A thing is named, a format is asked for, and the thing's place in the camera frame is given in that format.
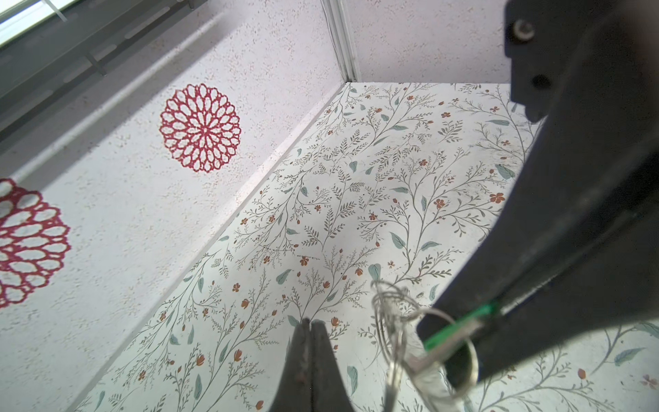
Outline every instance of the white floral table surface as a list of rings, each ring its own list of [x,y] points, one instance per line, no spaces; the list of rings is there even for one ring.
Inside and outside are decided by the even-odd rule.
[[[381,410],[370,281],[433,302],[536,132],[508,85],[346,85],[76,411],[268,410],[303,317],[326,323],[355,410]],[[510,368],[458,407],[657,411],[658,378],[659,327],[641,322]],[[426,410],[407,381],[399,410]]]

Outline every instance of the white wall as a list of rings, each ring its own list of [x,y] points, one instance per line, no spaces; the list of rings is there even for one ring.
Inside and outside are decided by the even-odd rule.
[[[167,99],[200,83],[242,129],[211,173],[182,167],[159,132]],[[2,154],[0,178],[60,209],[71,250],[0,308],[0,409],[68,408],[341,83],[320,2],[209,0]]]
[[[505,0],[344,0],[363,82],[510,81]]]

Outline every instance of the red floral medallion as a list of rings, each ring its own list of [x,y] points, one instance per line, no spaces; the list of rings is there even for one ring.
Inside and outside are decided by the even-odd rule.
[[[69,227],[39,192],[0,179],[0,308],[23,302],[64,266]]]
[[[189,84],[167,100],[160,115],[165,147],[194,171],[219,169],[236,154],[240,117],[227,96],[205,84]]]

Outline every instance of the metal screw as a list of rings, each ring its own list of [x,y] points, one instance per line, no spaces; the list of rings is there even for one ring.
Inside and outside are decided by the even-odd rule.
[[[520,18],[513,23],[513,35],[520,42],[528,42],[535,36],[535,28],[533,24]]]

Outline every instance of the green object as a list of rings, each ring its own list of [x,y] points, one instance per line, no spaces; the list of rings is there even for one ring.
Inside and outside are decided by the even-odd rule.
[[[462,319],[458,319],[456,323],[446,326],[444,329],[440,330],[433,336],[430,336],[424,343],[423,348],[426,352],[431,351],[435,347],[441,345],[450,335],[453,335],[458,329],[462,327],[466,322],[472,320],[473,318],[482,318],[485,316],[492,316],[498,312],[498,307],[495,303],[488,303],[483,305],[480,308],[472,311],[468,315],[464,316]]]

